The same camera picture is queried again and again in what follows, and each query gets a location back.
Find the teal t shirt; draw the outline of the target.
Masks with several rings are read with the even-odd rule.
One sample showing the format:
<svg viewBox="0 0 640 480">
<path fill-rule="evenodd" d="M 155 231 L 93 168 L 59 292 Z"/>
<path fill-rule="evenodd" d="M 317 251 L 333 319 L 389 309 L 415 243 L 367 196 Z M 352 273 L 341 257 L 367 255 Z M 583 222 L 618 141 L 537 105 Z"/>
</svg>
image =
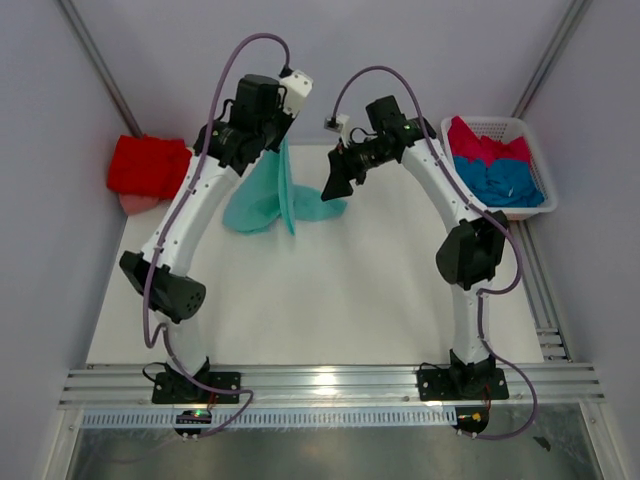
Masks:
<svg viewBox="0 0 640 480">
<path fill-rule="evenodd" d="M 281 220 L 288 233 L 296 234 L 296 222 L 322 222 L 342 216 L 344 200 L 321 200 L 321 192 L 294 182 L 289 143 L 266 151 L 250 174 L 231 195 L 222 216 L 227 229 L 243 235 L 269 231 Z"/>
</svg>

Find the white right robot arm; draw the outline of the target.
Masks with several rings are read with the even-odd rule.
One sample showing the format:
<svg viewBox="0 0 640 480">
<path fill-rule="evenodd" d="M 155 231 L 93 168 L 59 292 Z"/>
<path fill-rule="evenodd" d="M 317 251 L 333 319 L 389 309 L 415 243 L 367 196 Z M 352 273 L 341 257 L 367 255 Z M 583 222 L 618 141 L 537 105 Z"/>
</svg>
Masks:
<svg viewBox="0 0 640 480">
<path fill-rule="evenodd" d="M 391 161 L 413 176 L 447 232 L 435 262 L 451 287 L 454 319 L 449 365 L 419 371 L 419 395 L 423 400 L 505 400 L 509 392 L 504 372 L 479 331 L 478 317 L 488 304 L 478 294 L 490 288 L 501 263 L 506 216 L 470 206 L 469 192 L 447 167 L 436 133 L 423 117 L 407 118 L 392 96 L 370 103 L 366 112 L 373 133 L 361 142 L 352 139 L 348 116 L 333 114 L 325 120 L 325 129 L 340 139 L 328 153 L 329 176 L 321 198 L 352 195 L 369 170 Z"/>
</svg>

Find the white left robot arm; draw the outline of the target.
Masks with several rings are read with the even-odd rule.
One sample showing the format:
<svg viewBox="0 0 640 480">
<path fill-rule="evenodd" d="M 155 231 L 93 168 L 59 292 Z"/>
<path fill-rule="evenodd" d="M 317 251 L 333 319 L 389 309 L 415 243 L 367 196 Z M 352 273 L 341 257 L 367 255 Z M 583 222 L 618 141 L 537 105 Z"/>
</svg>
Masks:
<svg viewBox="0 0 640 480">
<path fill-rule="evenodd" d="M 142 297 L 143 339 L 163 341 L 168 359 L 154 379 L 156 404 L 202 403 L 210 395 L 238 400 L 240 382 L 224 384 L 210 372 L 197 313 L 205 286 L 189 271 L 199 242 L 224 197 L 266 151 L 276 151 L 313 88 L 300 70 L 279 78 L 247 74 L 234 98 L 215 100 L 200 131 L 179 190 L 161 223 L 137 252 L 124 251 L 119 266 Z"/>
</svg>

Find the red folded t shirt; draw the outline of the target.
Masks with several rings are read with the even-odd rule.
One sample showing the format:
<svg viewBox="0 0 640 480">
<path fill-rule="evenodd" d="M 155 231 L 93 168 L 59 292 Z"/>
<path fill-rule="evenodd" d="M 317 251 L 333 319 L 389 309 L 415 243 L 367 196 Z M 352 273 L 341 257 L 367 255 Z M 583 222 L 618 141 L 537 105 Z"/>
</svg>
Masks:
<svg viewBox="0 0 640 480">
<path fill-rule="evenodd" d="M 122 135 L 109 165 L 106 186 L 123 195 L 173 199 L 186 176 L 191 156 L 182 139 Z"/>
</svg>

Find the magenta t shirt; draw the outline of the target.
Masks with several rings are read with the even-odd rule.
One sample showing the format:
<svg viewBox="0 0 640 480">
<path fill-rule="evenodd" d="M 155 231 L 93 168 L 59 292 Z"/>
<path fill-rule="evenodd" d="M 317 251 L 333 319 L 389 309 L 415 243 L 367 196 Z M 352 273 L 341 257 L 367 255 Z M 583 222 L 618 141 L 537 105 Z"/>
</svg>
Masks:
<svg viewBox="0 0 640 480">
<path fill-rule="evenodd" d="M 526 164 L 531 161 L 528 144 L 522 136 L 509 143 L 493 140 L 486 135 L 478 137 L 459 116 L 451 120 L 447 138 L 453 156 L 463 157 L 469 162 L 480 160 L 486 167 L 502 159 Z"/>
</svg>

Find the pink folded t shirt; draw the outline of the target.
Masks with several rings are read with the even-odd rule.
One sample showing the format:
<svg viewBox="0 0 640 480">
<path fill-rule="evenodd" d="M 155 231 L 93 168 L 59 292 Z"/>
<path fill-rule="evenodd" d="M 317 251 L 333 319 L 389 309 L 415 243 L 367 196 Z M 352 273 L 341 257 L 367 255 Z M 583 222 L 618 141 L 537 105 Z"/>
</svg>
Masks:
<svg viewBox="0 0 640 480">
<path fill-rule="evenodd" d="M 120 194 L 119 203 L 127 216 L 138 215 L 154 209 L 160 199 L 153 196 Z"/>
</svg>

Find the blue t shirt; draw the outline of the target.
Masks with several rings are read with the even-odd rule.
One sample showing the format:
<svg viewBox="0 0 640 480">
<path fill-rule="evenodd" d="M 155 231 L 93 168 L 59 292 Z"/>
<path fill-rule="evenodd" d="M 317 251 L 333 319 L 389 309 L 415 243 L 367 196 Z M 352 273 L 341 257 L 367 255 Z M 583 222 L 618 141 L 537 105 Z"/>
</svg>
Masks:
<svg viewBox="0 0 640 480">
<path fill-rule="evenodd" d="M 488 207 L 535 208 L 544 201 L 524 162 L 502 159 L 486 167 L 480 160 L 459 156 L 453 161 L 467 187 Z"/>
</svg>

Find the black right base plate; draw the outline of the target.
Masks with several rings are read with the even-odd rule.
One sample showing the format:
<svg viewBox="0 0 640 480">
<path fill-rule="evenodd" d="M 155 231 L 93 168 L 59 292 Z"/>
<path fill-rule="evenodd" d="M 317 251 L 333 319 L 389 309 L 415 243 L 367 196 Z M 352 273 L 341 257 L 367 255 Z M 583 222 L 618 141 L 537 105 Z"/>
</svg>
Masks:
<svg viewBox="0 0 640 480">
<path fill-rule="evenodd" d="M 510 398 L 504 371 L 491 365 L 421 364 L 416 371 L 422 401 L 507 400 Z"/>
</svg>

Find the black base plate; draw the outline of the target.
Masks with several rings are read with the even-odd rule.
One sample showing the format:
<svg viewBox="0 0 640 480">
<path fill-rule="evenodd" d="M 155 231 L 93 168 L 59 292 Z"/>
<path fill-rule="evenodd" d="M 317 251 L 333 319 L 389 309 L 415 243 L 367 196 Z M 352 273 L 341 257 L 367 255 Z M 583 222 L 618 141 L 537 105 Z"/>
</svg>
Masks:
<svg viewBox="0 0 640 480">
<path fill-rule="evenodd" d="M 491 365 L 421 364 L 416 371 L 422 401 L 507 400 L 510 398 L 504 371 Z"/>
<path fill-rule="evenodd" d="M 151 403 L 158 405 L 209 403 L 237 405 L 239 403 L 241 388 L 241 374 L 239 372 L 204 372 L 199 373 L 196 380 L 217 390 L 229 390 L 231 394 L 221 395 L 204 390 L 181 374 L 170 370 L 156 375 Z"/>
</svg>

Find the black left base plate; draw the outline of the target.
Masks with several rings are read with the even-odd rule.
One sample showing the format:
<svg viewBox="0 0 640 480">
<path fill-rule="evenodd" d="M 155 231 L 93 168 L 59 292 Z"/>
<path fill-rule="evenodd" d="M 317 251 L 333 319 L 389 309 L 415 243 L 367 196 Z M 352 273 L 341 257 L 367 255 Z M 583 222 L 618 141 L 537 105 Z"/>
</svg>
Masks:
<svg viewBox="0 0 640 480">
<path fill-rule="evenodd" d="M 239 372 L 204 372 L 199 373 L 196 380 L 217 390 L 229 390 L 231 394 L 221 395 L 204 390 L 181 374 L 170 370 L 156 375 L 151 403 L 158 405 L 209 403 L 237 405 L 239 403 L 241 388 L 241 374 Z"/>
</svg>

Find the aluminium mounting rail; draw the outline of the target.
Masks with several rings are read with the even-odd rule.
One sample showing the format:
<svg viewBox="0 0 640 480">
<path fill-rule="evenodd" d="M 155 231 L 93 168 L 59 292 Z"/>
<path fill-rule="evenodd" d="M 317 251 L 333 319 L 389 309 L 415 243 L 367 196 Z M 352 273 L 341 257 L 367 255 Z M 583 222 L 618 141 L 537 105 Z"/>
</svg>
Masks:
<svg viewBox="0 0 640 480">
<path fill-rule="evenodd" d="M 540 403 L 603 402 L 593 366 L 534 363 L 521 367 Z M 72 370 L 58 406 L 71 408 L 143 407 L 151 403 L 152 383 L 140 365 L 97 365 Z M 221 366 L 236 371 L 241 386 L 254 392 L 256 407 L 387 406 L 420 402 L 417 368 L 412 365 Z"/>
</svg>

